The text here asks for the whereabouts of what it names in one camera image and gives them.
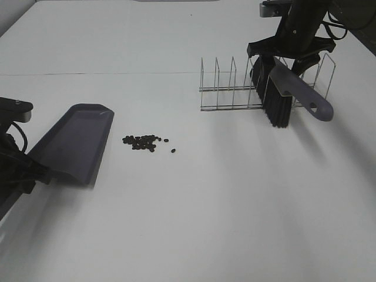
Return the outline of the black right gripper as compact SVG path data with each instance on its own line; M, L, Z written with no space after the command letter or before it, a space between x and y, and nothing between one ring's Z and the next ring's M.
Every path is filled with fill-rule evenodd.
M332 52L336 46L331 38L316 33L330 6L330 1L292 1L287 15L280 20L276 34L247 47L249 57L279 56L294 59L291 71L300 76L320 62L318 53Z

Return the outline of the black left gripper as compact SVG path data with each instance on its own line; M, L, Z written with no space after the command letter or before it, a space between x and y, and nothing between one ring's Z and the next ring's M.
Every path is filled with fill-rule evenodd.
M1 202L9 200L16 193L29 194L36 182L48 184L52 180L50 168L25 154L28 140L19 131L23 146L19 148L12 135L1 130Z

